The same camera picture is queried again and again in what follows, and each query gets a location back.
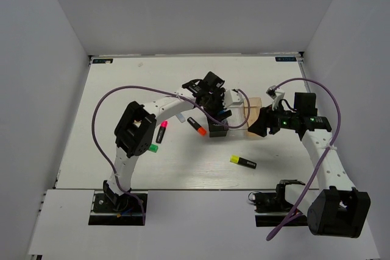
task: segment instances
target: green object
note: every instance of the green object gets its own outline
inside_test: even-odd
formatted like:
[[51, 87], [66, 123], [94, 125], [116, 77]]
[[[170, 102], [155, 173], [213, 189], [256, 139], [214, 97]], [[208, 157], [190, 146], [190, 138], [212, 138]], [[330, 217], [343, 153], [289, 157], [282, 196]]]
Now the green object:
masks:
[[149, 147], [149, 150], [151, 152], [156, 153], [158, 151], [158, 146], [156, 146], [155, 144], [151, 144], [151, 146]]

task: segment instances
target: gray wall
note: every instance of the gray wall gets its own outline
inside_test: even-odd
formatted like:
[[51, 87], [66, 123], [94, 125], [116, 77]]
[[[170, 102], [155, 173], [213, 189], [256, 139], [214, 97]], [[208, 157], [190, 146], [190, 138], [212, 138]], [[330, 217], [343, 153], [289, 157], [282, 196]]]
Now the gray wall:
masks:
[[332, 0], [59, 0], [90, 55], [303, 51]]
[[[305, 54], [308, 75], [340, 103], [336, 145], [358, 189], [369, 192], [369, 224], [382, 259], [390, 259], [389, 48], [390, 0], [333, 0]], [[331, 100], [316, 91], [335, 125]]]
[[0, 0], [0, 258], [24, 259], [88, 72], [57, 0]]

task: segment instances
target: white panel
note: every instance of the white panel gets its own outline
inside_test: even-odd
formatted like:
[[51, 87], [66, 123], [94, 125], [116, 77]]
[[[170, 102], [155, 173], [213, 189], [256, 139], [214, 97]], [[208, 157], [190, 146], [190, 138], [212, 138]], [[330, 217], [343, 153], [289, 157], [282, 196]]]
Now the white panel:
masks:
[[[213, 71], [226, 81], [226, 88], [241, 88], [250, 97], [272, 100], [266, 90], [292, 77], [299, 77], [295, 62], [276, 62], [274, 57], [154, 57], [116, 58], [112, 64], [91, 65], [77, 118], [63, 157], [58, 188], [102, 189], [111, 174], [91, 137], [91, 117], [99, 99], [121, 85], [151, 86], [174, 92], [183, 83], [203, 78]], [[283, 87], [293, 103], [303, 82]], [[114, 129], [129, 102], [143, 104], [160, 94], [124, 90], [105, 100], [96, 119], [96, 133], [102, 148], [115, 158]], [[184, 112], [206, 129], [207, 120], [198, 109]], [[257, 163], [255, 170], [229, 162], [239, 155]], [[281, 179], [307, 181], [313, 165], [299, 137], [282, 130], [266, 138], [247, 138], [242, 131], [230, 131], [228, 138], [201, 137], [189, 123], [169, 120], [157, 153], [146, 152], [137, 162], [132, 179], [135, 189], [273, 189]]]
[[358, 239], [287, 227], [270, 242], [248, 191], [151, 191], [145, 227], [88, 226], [93, 191], [50, 190], [30, 254], [44, 260], [365, 260], [378, 253], [368, 224]]
[[[334, 0], [305, 54], [308, 75], [340, 103], [336, 145], [351, 180], [371, 197], [369, 223], [383, 259], [390, 259], [389, 20], [390, 0]], [[331, 100], [315, 90], [335, 122]]]
[[101, 54], [304, 51], [332, 0], [59, 0]]
[[0, 0], [1, 259], [24, 259], [88, 59], [57, 0]]

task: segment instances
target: purple cable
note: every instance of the purple cable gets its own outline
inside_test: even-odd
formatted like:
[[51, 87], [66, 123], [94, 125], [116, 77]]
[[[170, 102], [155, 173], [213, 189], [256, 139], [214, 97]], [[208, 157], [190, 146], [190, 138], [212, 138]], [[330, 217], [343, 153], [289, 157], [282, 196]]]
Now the purple cable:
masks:
[[[288, 80], [285, 80], [284, 82], [278, 84], [276, 88], [280, 88], [282, 85], [288, 83], [288, 82], [293, 82], [295, 80], [304, 80], [304, 81], [307, 81], [307, 82], [312, 82], [312, 83], [315, 83], [316, 85], [319, 85], [321, 88], [323, 88], [328, 94], [329, 96], [331, 97], [331, 99], [333, 100], [333, 102], [335, 103], [335, 106], [336, 106], [336, 111], [337, 111], [337, 127], [336, 127], [336, 131], [335, 131], [335, 135], [333, 135], [332, 139], [330, 140], [329, 142], [329, 145], [332, 146], [335, 141], [336, 141], [336, 138], [337, 136], [339, 135], [339, 132], [340, 132], [340, 125], [341, 125], [341, 112], [340, 112], [340, 107], [339, 107], [339, 104], [337, 103], [336, 101], [336, 98], [334, 97], [334, 95], [330, 92], [330, 90], [323, 84], [315, 81], [315, 80], [312, 80], [312, 79], [305, 79], [303, 77], [296, 77], [294, 79], [288, 79]], [[287, 213], [287, 215], [285, 216], [285, 218], [282, 220], [282, 222], [277, 226], [275, 227], [267, 236], [266, 240], [267, 241], [270, 241], [274, 238], [274, 236], [277, 235], [277, 233], [286, 225], [286, 223], [298, 218], [299, 216], [301, 216], [302, 214], [296, 214], [295, 216], [292, 216], [293, 213], [295, 212], [295, 210], [297, 209], [298, 205], [301, 203], [301, 201], [303, 200], [304, 196], [306, 195], [307, 191], [309, 190], [310, 188], [310, 185], [312, 184], [312, 182], [314, 181], [314, 179], [316, 178], [316, 175], [318, 173], [318, 170], [319, 170], [319, 167], [321, 166], [322, 162], [324, 161], [325, 157], [327, 156], [328, 152], [330, 150], [330, 147], [326, 147], [325, 148], [325, 151], [323, 152], [323, 154], [321, 155], [321, 157], [319, 158], [318, 160], [318, 163], [316, 165], [316, 167], [314, 168], [314, 171], [313, 173], [311, 174], [311, 177], [310, 179], [308, 180], [305, 188], [303, 189], [301, 195], [299, 196], [298, 200], [295, 202], [294, 206], [290, 209], [289, 213]]]
[[[107, 154], [103, 151], [102, 147], [100, 146], [100, 144], [98, 143], [98, 140], [96, 139], [96, 132], [95, 132], [95, 124], [96, 124], [96, 115], [98, 114], [98, 110], [100, 108], [100, 106], [102, 105], [103, 101], [111, 94], [115, 93], [116, 91], [120, 91], [120, 90], [124, 90], [124, 89], [128, 89], [128, 88], [135, 88], [135, 89], [138, 89], [138, 90], [146, 90], [146, 91], [153, 91], [155, 93], [159, 93], [159, 94], [165, 94], [167, 96], [171, 96], [171, 97], [177, 97], [176, 94], [173, 94], [173, 93], [169, 93], [167, 91], [160, 91], [160, 90], [156, 90], [154, 88], [148, 88], [146, 86], [138, 86], [138, 85], [125, 85], [125, 86], [120, 86], [118, 88], [114, 88], [112, 89], [111, 91], [109, 91], [108, 93], [106, 93], [101, 99], [100, 101], [97, 103], [96, 105], [96, 108], [95, 110], [93, 111], [93, 115], [92, 115], [92, 123], [91, 123], [91, 130], [92, 130], [92, 139], [93, 139], [93, 142], [95, 143], [97, 149], [100, 151], [100, 153], [102, 154], [102, 156], [108, 161], [108, 163], [110, 164], [111, 168], [112, 168], [112, 171], [115, 175], [115, 182], [116, 182], [116, 185], [118, 186], [118, 189], [120, 191], [122, 191], [123, 193], [127, 194], [127, 195], [130, 195], [132, 196], [133, 198], [135, 198], [138, 202], [138, 204], [140, 205], [141, 207], [141, 213], [142, 213], [142, 223], [143, 225], [145, 225], [145, 212], [144, 212], [144, 206], [143, 206], [143, 202], [138, 198], [137, 195], [134, 195], [132, 193], [130, 193], [129, 191], [126, 191], [124, 190], [122, 187], [121, 187], [121, 184], [119, 183], [119, 179], [118, 177], [116, 176], [117, 174], [117, 171], [116, 171], [116, 168], [113, 164], [113, 162], [110, 160], [110, 158], [107, 156]], [[226, 125], [224, 123], [221, 123], [219, 122], [218, 120], [214, 119], [213, 117], [211, 117], [205, 110], [202, 109], [201, 106], [199, 106], [197, 103], [193, 102], [192, 100], [186, 98], [186, 97], [183, 97], [183, 96], [180, 96], [180, 99], [181, 100], [185, 100], [191, 104], [193, 104], [196, 108], [200, 109], [200, 111], [202, 111], [207, 117], [209, 117], [214, 123], [217, 123], [219, 125], [222, 125], [222, 126], [225, 126], [225, 127], [228, 127], [228, 128], [231, 128], [231, 129], [238, 129], [238, 128], [241, 128], [242, 126], [244, 126], [247, 122], [248, 122], [248, 119], [249, 119], [249, 115], [250, 115], [250, 103], [249, 103], [249, 98], [248, 96], [240, 89], [237, 89], [237, 91], [239, 91], [241, 94], [243, 94], [243, 96], [245, 97], [247, 103], [248, 103], [248, 114], [247, 114], [247, 117], [245, 118], [245, 121], [243, 123], [241, 123], [240, 125], [238, 126], [230, 126], [230, 125]]]

